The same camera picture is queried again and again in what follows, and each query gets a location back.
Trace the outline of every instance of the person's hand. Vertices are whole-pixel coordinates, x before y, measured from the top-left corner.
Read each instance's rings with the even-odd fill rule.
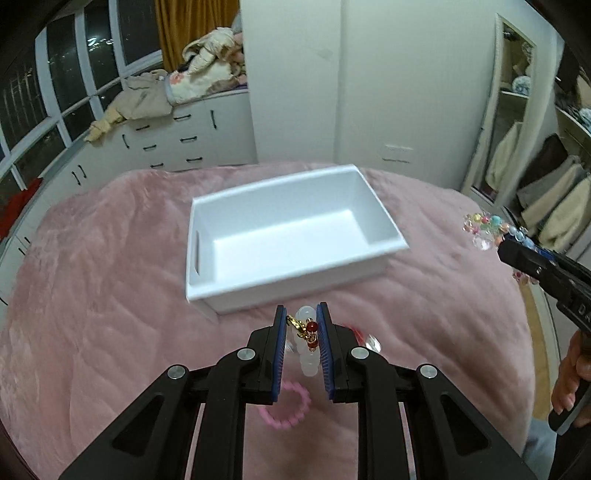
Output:
[[[569,352],[560,363],[558,380],[552,392],[552,406],[560,415],[564,410],[572,410],[574,394],[581,378],[591,381],[591,357],[581,355],[582,334],[578,330],[570,339]],[[591,405],[586,406],[577,416],[573,425],[577,428],[591,423]]]

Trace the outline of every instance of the orange curtain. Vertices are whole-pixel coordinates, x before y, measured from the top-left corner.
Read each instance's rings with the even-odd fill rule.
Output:
[[[230,27],[239,0],[154,0],[164,68],[176,70],[185,45],[216,27]]]

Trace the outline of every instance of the red cloth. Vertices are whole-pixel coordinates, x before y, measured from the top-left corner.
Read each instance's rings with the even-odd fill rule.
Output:
[[[27,190],[17,193],[10,199],[10,202],[8,202],[8,205],[4,209],[4,215],[0,220],[0,238],[5,238],[8,236],[8,232],[10,232],[14,222],[17,221],[18,216],[21,214],[27,203],[29,203],[29,200],[31,200],[32,196],[35,195],[36,191],[41,186],[42,181],[43,179],[33,180],[27,187]]]

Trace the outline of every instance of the bed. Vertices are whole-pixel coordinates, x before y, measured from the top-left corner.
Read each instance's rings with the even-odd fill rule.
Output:
[[[135,171],[48,212],[0,337],[0,420],[40,480],[57,479],[169,365],[213,365],[272,322],[275,304],[215,325],[186,302],[192,198],[322,167]],[[534,402],[531,336],[511,269],[462,230],[477,205],[418,180],[363,173],[410,249],[381,277],[283,303],[295,312],[326,301],[335,323],[374,335],[391,363],[437,365],[520,452]],[[244,478],[356,478],[356,407],[329,403],[322,376],[304,377],[293,354],[283,379],[310,391],[311,411],[282,431],[248,408]]]

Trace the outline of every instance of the white plastic bin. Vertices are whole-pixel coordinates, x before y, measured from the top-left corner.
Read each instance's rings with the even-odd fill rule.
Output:
[[[193,199],[187,300],[217,313],[383,272],[408,245],[353,165],[305,171]]]

